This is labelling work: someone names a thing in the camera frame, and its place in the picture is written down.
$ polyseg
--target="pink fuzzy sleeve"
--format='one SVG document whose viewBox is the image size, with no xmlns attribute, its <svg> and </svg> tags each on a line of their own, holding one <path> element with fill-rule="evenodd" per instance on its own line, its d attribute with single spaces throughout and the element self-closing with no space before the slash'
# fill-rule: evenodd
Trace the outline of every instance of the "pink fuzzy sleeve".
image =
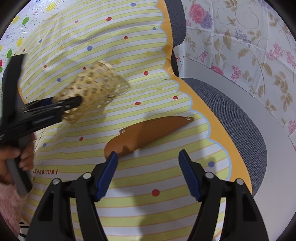
<svg viewBox="0 0 296 241">
<path fill-rule="evenodd" d="M 12 232 L 18 237 L 22 207 L 27 198 L 17 193 L 15 185 L 0 183 L 0 213 Z"/>
</svg>

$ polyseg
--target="human hand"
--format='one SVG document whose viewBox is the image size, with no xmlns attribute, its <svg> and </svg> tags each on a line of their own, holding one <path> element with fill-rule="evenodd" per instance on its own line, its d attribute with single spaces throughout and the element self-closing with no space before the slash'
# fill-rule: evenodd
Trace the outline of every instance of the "human hand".
<svg viewBox="0 0 296 241">
<path fill-rule="evenodd" d="M 13 184 L 11 174 L 9 173 L 5 160 L 14 159 L 19 155 L 21 161 L 19 162 L 19 168 L 22 168 L 24 171 L 29 171 L 33 168 L 33 159 L 34 159 L 34 143 L 35 135 L 32 133 L 30 135 L 31 142 L 27 147 L 21 152 L 17 148 L 4 146 L 0 148 L 0 182 L 5 184 Z"/>
</svg>

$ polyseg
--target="yellow and white striped fabric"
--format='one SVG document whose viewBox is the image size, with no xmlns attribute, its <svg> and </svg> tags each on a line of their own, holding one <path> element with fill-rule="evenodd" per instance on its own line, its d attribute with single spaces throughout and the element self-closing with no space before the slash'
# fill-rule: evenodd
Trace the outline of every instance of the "yellow and white striped fabric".
<svg viewBox="0 0 296 241">
<path fill-rule="evenodd" d="M 187 239 L 200 204 L 190 196 L 178 165 L 181 149 L 206 171 L 221 179 L 241 177 L 250 187 L 245 165 L 219 121 L 172 73 L 164 0 L 83 1 L 44 21 L 24 49 L 20 89 L 27 102 L 54 96 L 96 60 L 113 65 L 128 83 L 125 94 L 77 123 L 38 132 L 33 190 L 23 216 L 27 222 L 53 178 L 73 180 L 92 171 L 105 161 L 104 147 L 120 129 L 163 116 L 195 121 L 120 158 L 106 197 L 96 204 L 109 241 Z M 224 210 L 223 200 L 214 237 L 220 235 Z M 71 211 L 76 238 L 83 240 L 75 200 Z"/>
</svg>

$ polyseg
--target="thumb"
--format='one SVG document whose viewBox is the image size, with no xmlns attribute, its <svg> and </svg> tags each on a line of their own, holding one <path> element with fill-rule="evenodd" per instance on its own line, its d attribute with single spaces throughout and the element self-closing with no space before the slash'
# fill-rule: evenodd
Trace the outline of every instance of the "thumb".
<svg viewBox="0 0 296 241">
<path fill-rule="evenodd" d="M 21 151 L 17 148 L 4 146 L 0 148 L 0 160 L 13 159 L 18 157 Z"/>
</svg>

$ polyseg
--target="floral curtain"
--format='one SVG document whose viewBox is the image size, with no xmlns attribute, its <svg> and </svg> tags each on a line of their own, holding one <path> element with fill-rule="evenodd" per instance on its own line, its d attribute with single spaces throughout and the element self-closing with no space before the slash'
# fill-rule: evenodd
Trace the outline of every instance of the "floral curtain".
<svg viewBox="0 0 296 241">
<path fill-rule="evenodd" d="M 182 2 L 187 34 L 177 54 L 248 91 L 288 136 L 294 133 L 296 41 L 277 12 L 264 0 Z"/>
</svg>

